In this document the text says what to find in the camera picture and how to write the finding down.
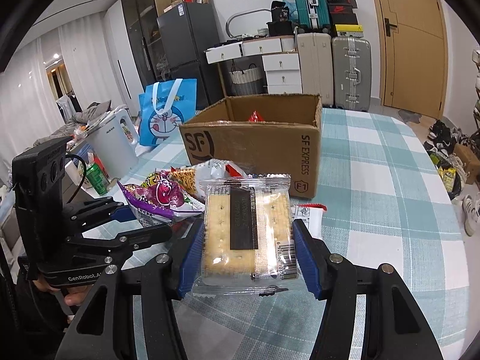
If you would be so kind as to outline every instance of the silver suitcase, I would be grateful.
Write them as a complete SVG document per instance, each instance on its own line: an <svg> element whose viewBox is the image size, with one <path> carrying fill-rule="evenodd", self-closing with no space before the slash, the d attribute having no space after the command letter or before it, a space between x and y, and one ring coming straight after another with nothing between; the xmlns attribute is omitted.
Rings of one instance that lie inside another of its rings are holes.
<svg viewBox="0 0 480 360"><path fill-rule="evenodd" d="M332 40L337 108L368 111L371 96L371 48L368 40L337 37Z"/></svg>
<svg viewBox="0 0 480 360"><path fill-rule="evenodd" d="M328 34L297 35L301 85L306 95L321 95L322 105L334 103L332 39Z"/></svg>

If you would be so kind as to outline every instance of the white sneaker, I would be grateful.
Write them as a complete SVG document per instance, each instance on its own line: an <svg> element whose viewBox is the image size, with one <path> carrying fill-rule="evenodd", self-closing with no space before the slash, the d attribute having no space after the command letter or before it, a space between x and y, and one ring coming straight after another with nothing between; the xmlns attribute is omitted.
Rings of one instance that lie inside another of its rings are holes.
<svg viewBox="0 0 480 360"><path fill-rule="evenodd" d="M465 173L462 160L460 160L460 158L458 158L455 154L452 154L448 157L448 162L452 164L452 166L455 168L458 175L460 176L461 189L463 190L463 187L465 186L465 183L467 182L470 173Z"/></svg>
<svg viewBox="0 0 480 360"><path fill-rule="evenodd" d="M463 199L463 211L465 211L465 232L468 236L472 236L475 231L480 228L480 192L476 199L473 200L470 195Z"/></svg>

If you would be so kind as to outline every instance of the white curtain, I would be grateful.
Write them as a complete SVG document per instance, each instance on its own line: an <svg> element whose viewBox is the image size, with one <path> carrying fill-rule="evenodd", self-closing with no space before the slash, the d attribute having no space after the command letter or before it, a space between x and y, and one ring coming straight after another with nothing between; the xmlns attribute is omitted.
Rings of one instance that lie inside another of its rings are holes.
<svg viewBox="0 0 480 360"><path fill-rule="evenodd" d="M63 125L37 38L14 54L0 75L0 179L7 182L15 156Z"/></svg>
<svg viewBox="0 0 480 360"><path fill-rule="evenodd" d="M86 109L93 102L122 105L107 51L100 13L81 17L58 28L60 47L71 86Z"/></svg>

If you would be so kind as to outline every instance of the barcode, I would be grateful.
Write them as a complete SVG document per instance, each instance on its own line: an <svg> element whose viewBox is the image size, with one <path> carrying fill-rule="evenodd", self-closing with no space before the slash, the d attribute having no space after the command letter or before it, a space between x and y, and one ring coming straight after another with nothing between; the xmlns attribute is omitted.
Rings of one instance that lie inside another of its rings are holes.
<svg viewBox="0 0 480 360"><path fill-rule="evenodd" d="M278 245L277 256L280 277L284 280L297 278L297 256L295 255L295 245Z"/></svg>

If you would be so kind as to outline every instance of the gray refrigerator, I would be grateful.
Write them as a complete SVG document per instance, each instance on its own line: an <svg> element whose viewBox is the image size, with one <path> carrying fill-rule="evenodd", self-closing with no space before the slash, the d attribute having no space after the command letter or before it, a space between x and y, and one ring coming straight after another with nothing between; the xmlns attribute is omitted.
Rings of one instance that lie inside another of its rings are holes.
<svg viewBox="0 0 480 360"><path fill-rule="evenodd" d="M197 110L221 100L217 66L205 56L220 43L212 5L181 3L157 21L172 79L197 79Z"/></svg>

